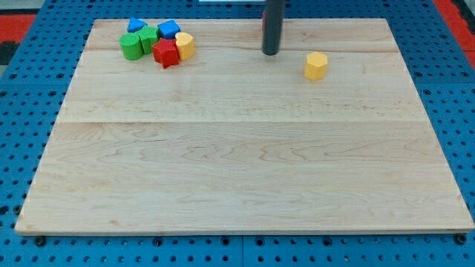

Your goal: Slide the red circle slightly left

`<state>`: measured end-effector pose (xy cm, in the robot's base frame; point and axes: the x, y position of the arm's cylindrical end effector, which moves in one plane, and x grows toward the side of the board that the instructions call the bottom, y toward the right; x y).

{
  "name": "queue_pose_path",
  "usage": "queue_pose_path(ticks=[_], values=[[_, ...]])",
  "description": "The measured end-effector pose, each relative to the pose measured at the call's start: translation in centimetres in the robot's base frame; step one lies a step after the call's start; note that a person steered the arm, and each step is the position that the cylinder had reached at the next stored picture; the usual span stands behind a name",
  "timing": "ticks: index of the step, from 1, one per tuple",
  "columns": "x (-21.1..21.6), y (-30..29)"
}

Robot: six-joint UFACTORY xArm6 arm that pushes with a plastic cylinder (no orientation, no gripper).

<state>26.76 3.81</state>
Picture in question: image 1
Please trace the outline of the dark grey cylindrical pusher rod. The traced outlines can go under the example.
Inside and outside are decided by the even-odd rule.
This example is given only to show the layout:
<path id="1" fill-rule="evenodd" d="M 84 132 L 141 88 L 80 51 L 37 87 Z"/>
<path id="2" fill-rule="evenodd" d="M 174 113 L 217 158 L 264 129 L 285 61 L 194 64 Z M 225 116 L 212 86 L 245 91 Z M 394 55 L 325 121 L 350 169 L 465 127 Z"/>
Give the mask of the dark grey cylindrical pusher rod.
<path id="1" fill-rule="evenodd" d="M 263 32 L 262 52 L 267 56 L 278 54 L 285 14 L 284 0 L 266 1 L 266 23 Z"/>

